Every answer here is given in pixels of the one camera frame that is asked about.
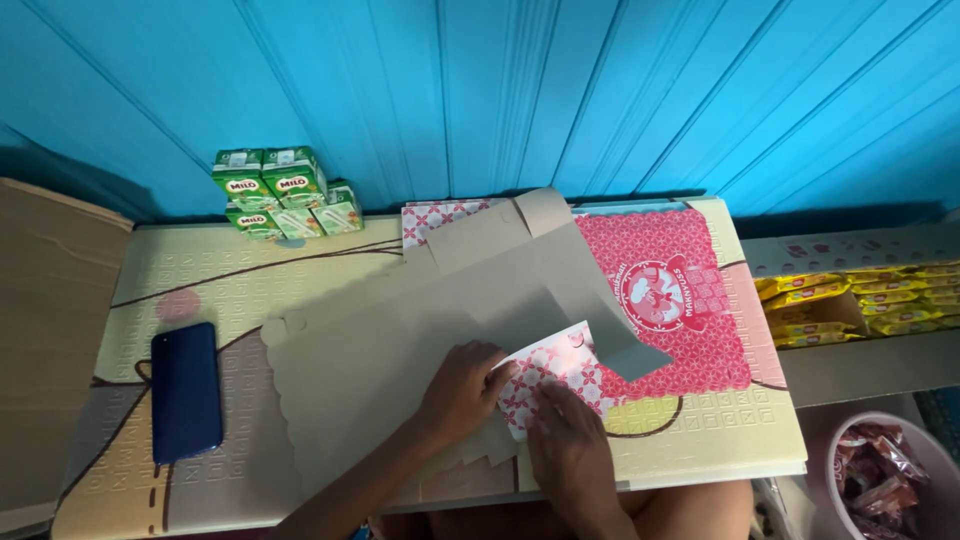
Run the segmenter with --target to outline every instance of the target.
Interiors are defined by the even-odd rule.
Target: table
[[[303,500],[300,479],[259,327],[326,291],[401,264],[399,230],[399,220],[392,216],[369,219],[360,233],[277,244],[249,242],[230,225],[135,232],[78,426],[53,537],[105,540],[266,527],[296,508]],[[642,444],[676,463],[696,457],[699,467],[665,476],[666,461],[619,457],[618,470],[629,470],[626,476],[631,478],[620,485],[623,489],[690,483],[698,481],[698,471],[730,469],[732,457],[704,448],[706,440],[734,444],[796,427],[750,272],[742,264],[742,253],[734,253],[738,243],[732,224],[712,233],[718,245],[721,236],[727,245],[736,244],[728,250],[731,260],[724,261],[729,264],[723,270],[732,300],[736,291],[753,295],[740,295],[734,317],[754,383],[742,390],[649,398],[619,407],[608,430],[647,438],[612,439],[614,455],[635,454]],[[746,307],[751,301],[756,308]],[[151,456],[150,370],[144,361],[150,339],[200,321],[216,323],[221,344],[224,444],[173,466],[157,467]],[[796,437],[770,438],[777,439],[767,442],[780,451],[799,445],[803,453],[799,430]],[[751,463],[766,452],[760,446],[738,446],[750,450],[736,459]],[[460,465],[406,485],[393,504],[531,497],[536,485],[525,456],[521,452],[497,467],[485,458]],[[793,474],[795,466],[766,463],[754,469],[754,476]],[[744,473],[728,474],[743,478]]]

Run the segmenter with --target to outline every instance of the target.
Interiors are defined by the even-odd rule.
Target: cardboard sheet
[[[131,228],[0,179],[0,533],[53,515]]]
[[[307,494],[409,418],[458,343],[516,351],[587,320],[601,362],[628,358],[645,374],[670,361],[636,339],[552,188],[430,231],[427,241],[386,275],[269,325],[268,359]],[[484,438],[482,453],[467,457],[503,455],[509,442]]]

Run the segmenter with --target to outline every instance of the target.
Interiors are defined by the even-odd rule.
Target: person's leg
[[[743,540],[754,515],[749,480],[668,487],[632,514],[643,540]]]

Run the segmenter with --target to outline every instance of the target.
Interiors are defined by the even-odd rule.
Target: pink patterned paper
[[[604,395],[639,400],[750,385],[703,214],[687,209],[575,220],[636,336],[674,358],[633,382],[601,365]]]
[[[403,249],[426,243],[423,234],[441,225],[499,205],[507,199],[457,199],[455,201],[421,201],[407,203],[400,212],[403,228]]]
[[[520,367],[519,373],[500,392],[500,412],[514,440],[527,438],[524,421],[537,414],[539,404],[533,397],[534,388],[545,382],[555,382],[576,392],[601,418],[607,409],[623,401],[623,396],[606,395],[602,390],[604,377],[593,348],[593,338],[587,321],[558,331],[506,358]]]

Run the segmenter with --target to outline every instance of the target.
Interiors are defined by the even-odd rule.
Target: pink circle
[[[156,318],[168,323],[187,319],[200,311],[200,297],[190,289],[175,290],[160,297],[154,307]]]

